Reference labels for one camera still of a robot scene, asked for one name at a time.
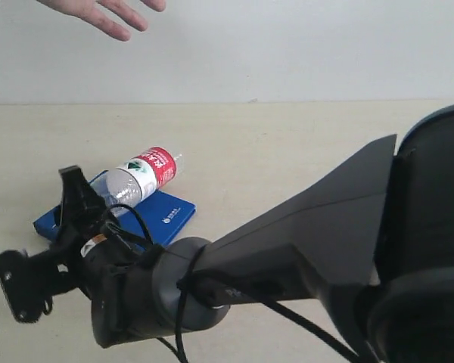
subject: red bottle label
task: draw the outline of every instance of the red bottle label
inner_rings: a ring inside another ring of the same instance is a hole
[[[175,160],[165,149],[162,149],[161,147],[151,147],[143,154],[137,156],[137,158],[146,161],[148,165],[151,166],[157,177],[158,189],[175,177]]]

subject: white logo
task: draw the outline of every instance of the white logo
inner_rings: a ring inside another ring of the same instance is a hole
[[[170,223],[172,221],[173,218],[175,218],[175,216],[178,214],[178,212],[181,210],[182,208],[174,208],[168,216],[166,216],[165,218],[163,218],[163,223]]]

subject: white wall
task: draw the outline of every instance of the white wall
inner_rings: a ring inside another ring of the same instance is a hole
[[[170,0],[123,44],[0,5],[0,103],[454,98],[454,0]]]

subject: human hand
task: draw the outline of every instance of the human hand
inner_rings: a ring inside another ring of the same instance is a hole
[[[51,9],[62,14],[77,17],[90,23],[112,38],[127,41],[131,32],[124,26],[110,19],[99,5],[112,11],[123,19],[128,25],[140,32],[148,28],[148,22],[139,13],[129,7],[124,0],[37,0]],[[165,0],[141,0],[145,5],[155,11],[165,10]]]

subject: finger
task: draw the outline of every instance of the finger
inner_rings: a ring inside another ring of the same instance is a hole
[[[126,42],[131,38],[131,33],[128,29],[112,21],[105,13],[97,8],[92,8],[91,11],[84,14],[81,19],[117,40]]]
[[[165,0],[141,0],[144,2],[149,8],[152,8],[155,11],[163,11],[166,8],[166,1]]]
[[[148,28],[148,23],[140,14],[131,9],[122,0],[100,0],[98,4],[104,6],[106,9],[115,13],[118,17],[123,19],[125,23],[132,26],[140,32],[144,32]]]

